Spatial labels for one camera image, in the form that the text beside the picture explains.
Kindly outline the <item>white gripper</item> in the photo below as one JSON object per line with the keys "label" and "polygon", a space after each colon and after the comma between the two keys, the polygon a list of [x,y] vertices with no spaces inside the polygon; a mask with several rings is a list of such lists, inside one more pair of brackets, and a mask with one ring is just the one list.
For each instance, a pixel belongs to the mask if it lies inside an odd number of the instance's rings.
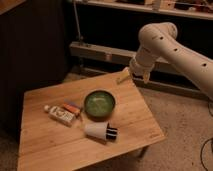
{"label": "white gripper", "polygon": [[152,55],[145,49],[139,49],[136,55],[130,60],[129,68],[125,67],[118,78],[116,83],[120,84],[125,79],[130,77],[130,71],[136,76],[143,76],[143,81],[147,84],[150,80],[150,72],[153,70],[157,57]]}

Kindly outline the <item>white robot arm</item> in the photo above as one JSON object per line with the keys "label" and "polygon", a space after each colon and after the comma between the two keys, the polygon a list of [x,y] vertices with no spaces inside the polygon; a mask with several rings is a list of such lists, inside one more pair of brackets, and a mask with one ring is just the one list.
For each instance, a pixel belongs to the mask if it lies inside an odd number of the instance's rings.
{"label": "white robot arm", "polygon": [[148,83],[156,60],[162,57],[213,101],[213,60],[178,43],[177,35],[177,27],[171,22],[143,26],[138,33],[137,53],[116,82],[120,84],[135,74]]}

